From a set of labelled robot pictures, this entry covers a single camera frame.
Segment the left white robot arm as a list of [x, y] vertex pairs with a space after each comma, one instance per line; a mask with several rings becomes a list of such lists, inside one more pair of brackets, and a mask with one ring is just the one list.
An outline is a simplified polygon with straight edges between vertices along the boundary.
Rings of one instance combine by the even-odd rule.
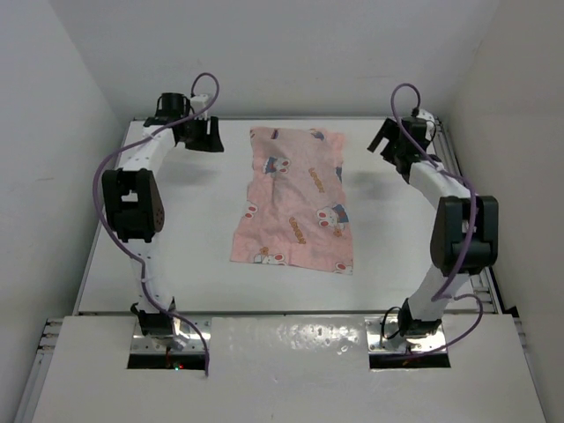
[[180, 317], [160, 269], [160, 233], [165, 225], [157, 173], [176, 146], [197, 152], [223, 152], [219, 120], [208, 114], [209, 94], [163, 93], [154, 116], [145, 120], [142, 138], [124, 149], [120, 165], [101, 175], [109, 232], [125, 249], [139, 285], [131, 311], [145, 338], [168, 350], [183, 350], [199, 338], [195, 326]]

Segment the pink cartoon print pillowcase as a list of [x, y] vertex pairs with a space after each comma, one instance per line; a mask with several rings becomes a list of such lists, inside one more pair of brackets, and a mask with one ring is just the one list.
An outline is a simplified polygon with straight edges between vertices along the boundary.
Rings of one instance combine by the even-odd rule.
[[342, 181], [345, 136], [325, 129], [253, 127], [253, 176], [234, 232], [236, 263], [353, 273]]

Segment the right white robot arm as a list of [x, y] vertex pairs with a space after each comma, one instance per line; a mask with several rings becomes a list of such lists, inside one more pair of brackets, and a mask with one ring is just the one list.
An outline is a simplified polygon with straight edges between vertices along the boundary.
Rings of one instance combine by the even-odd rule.
[[435, 210], [431, 266], [415, 293], [395, 309], [396, 321], [382, 318], [384, 346], [434, 334], [447, 306], [464, 298], [460, 288], [492, 266], [498, 256], [497, 199], [478, 195], [463, 177], [427, 153], [435, 131], [434, 121], [423, 117], [388, 118], [368, 147], [393, 165]]

